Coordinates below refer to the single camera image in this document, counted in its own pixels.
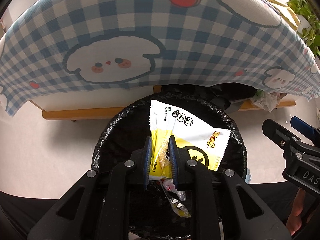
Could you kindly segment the person's right hand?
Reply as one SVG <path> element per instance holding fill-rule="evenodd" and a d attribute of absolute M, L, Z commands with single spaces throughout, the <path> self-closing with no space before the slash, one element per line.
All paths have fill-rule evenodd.
<path fill-rule="evenodd" d="M 303 189 L 299 189 L 293 201 L 292 210 L 286 223 L 286 228 L 291 236 L 293 236 L 302 226 L 301 214 L 304 208 L 305 195 L 306 192 Z"/>

